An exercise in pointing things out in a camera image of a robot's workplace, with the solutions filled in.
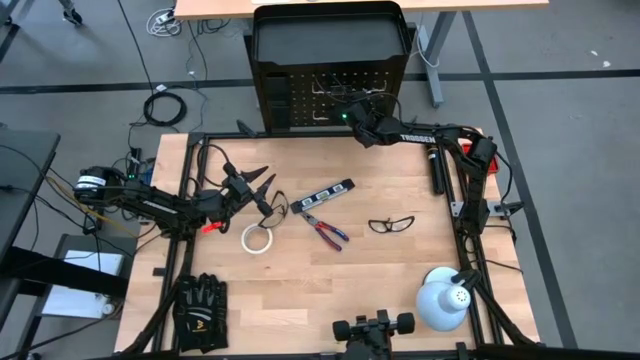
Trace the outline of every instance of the black storage bin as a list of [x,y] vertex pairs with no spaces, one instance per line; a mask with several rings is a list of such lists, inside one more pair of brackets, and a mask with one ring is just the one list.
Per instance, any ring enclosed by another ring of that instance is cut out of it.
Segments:
[[[413,30],[391,1],[256,9],[245,42],[265,130],[344,125],[329,120],[335,101],[321,89],[384,89],[397,96]],[[394,100],[383,101],[391,115]]]

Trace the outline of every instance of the lamp arm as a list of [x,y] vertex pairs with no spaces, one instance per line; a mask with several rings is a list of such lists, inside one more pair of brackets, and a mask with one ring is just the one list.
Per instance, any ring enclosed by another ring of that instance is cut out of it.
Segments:
[[457,275],[452,276],[451,282],[456,284],[461,280],[464,280],[465,282],[464,284],[462,284],[462,287],[467,289],[467,291],[469,292],[473,291],[473,289],[475,288],[476,292],[478,293],[478,295],[480,295],[482,301],[484,301],[485,305],[487,306],[487,310],[491,314],[493,314],[493,316],[495,316],[496,321],[498,322],[498,324],[500,324],[500,326],[507,334],[509,339],[511,339],[511,342],[513,342],[514,345],[536,345],[533,340],[526,337],[516,326],[516,324],[511,321],[500,304],[498,304],[493,296],[491,296],[487,289],[482,285],[482,283],[480,282],[481,278],[482,277],[477,270],[471,269],[461,271]]

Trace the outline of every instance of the metal table leg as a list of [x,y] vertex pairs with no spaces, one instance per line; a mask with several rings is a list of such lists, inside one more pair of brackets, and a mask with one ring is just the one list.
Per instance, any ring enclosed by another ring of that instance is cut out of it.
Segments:
[[442,89],[440,88],[440,78],[438,77],[438,57],[440,56],[440,50],[447,39],[453,19],[456,17],[455,11],[441,12],[438,14],[436,25],[431,32],[431,38],[427,34],[427,30],[424,25],[418,29],[418,41],[420,48],[423,49],[424,57],[429,61],[429,64],[425,63],[425,70],[427,77],[429,78],[429,95],[431,96],[431,105],[434,108],[440,107],[444,103],[444,97],[442,96]]

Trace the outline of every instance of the pliers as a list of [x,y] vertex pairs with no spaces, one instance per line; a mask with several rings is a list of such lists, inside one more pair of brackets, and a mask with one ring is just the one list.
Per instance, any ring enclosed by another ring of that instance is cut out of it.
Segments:
[[332,248],[338,251],[342,251],[342,247],[336,244],[333,240],[331,240],[331,238],[327,234],[325,234],[325,232],[322,231],[322,229],[327,229],[335,233],[336,235],[338,235],[342,240],[349,241],[349,237],[347,236],[347,234],[345,234],[341,230],[338,230],[325,222],[319,221],[318,219],[314,218],[313,216],[309,215],[306,212],[303,212],[301,215],[305,220],[307,220],[309,224],[311,224],[316,229],[318,234],[320,234],[320,236],[324,239],[324,241],[326,241],[327,244],[329,244]]

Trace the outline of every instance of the safety glasses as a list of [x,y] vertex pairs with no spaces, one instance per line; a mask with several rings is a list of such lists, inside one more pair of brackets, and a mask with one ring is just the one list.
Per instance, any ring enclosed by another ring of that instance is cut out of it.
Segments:
[[388,232],[400,232],[409,228],[413,224],[415,220],[415,216],[409,216],[404,219],[400,219],[398,221],[388,220],[369,220],[369,227],[371,230],[384,234]]
[[258,226],[264,229],[274,228],[280,225],[284,218],[287,217],[287,213],[289,212],[289,201],[284,193],[280,190],[276,191],[276,194],[273,196],[273,200],[271,200],[271,208],[273,209],[273,214],[271,216],[267,216],[262,221],[258,223]]

